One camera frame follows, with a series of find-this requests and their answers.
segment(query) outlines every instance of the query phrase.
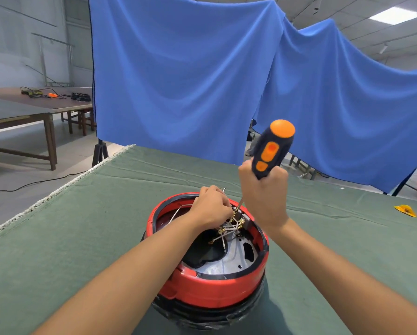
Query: hand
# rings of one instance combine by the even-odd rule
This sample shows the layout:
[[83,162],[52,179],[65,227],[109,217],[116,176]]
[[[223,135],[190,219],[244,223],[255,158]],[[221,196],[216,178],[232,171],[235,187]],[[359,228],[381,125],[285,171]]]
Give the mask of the hand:
[[202,187],[189,214],[193,214],[202,231],[217,228],[234,214],[227,196],[217,186]]
[[245,206],[266,233],[270,234],[287,222],[287,171],[275,166],[267,177],[258,180],[252,172],[252,160],[247,160],[239,167],[239,179]]

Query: ceiling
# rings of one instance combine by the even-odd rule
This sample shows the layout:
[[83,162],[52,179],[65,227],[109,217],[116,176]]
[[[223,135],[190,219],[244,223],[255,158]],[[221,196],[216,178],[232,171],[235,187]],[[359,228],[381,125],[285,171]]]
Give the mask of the ceiling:
[[[216,3],[241,3],[258,0],[196,0]],[[417,18],[397,25],[370,20],[369,17],[393,6],[417,11],[417,0],[322,0],[317,14],[314,0],[275,0],[298,29],[332,18],[342,33],[375,60],[417,54]],[[383,54],[379,51],[388,45]]]

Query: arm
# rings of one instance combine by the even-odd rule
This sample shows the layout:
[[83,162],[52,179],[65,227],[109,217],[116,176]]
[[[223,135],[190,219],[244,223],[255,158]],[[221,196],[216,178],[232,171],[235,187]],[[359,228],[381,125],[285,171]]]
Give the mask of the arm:
[[194,239],[232,214],[220,189],[202,187],[187,214],[103,270],[34,334],[131,334]]
[[287,172],[275,167],[257,180],[240,166],[248,210],[357,335],[417,334],[417,306],[303,231],[286,213]]

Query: table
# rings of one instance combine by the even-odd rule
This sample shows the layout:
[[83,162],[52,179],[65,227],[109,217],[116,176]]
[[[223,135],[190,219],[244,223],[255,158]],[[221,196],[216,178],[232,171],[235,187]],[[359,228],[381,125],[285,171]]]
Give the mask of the table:
[[[81,87],[54,87],[58,94],[71,94],[72,92],[92,93],[91,88]],[[24,157],[39,158],[50,162],[51,170],[56,169],[58,163],[56,157],[55,129],[53,125],[53,114],[68,114],[69,130],[71,132],[71,112],[92,110],[92,103],[74,101],[70,98],[49,99],[49,98],[30,98],[22,95],[19,88],[0,87],[0,129],[15,127],[26,123],[44,122],[44,129],[47,142],[48,156],[15,151],[0,148],[1,153],[19,155]]]
[[[234,165],[129,146],[0,231],[0,334],[27,334],[139,243],[162,199],[203,185],[239,200]],[[417,202],[289,178],[288,211],[306,231],[417,304]],[[271,242],[266,289],[254,312],[212,334],[349,334],[326,300]],[[181,331],[154,309],[135,335]]]

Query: blue cloth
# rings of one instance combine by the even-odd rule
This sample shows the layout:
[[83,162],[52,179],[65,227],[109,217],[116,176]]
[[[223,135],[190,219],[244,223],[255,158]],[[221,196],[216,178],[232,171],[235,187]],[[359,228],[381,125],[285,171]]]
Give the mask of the blue cloth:
[[291,152],[390,191],[417,166],[417,71],[364,56],[331,20],[273,0],[89,0],[98,137],[240,164],[250,119],[288,119]]
[[242,163],[283,33],[275,2],[89,2],[98,137]]
[[287,119],[296,128],[294,155],[389,192],[417,167],[417,70],[373,61],[333,20],[300,31],[283,25],[254,129]]

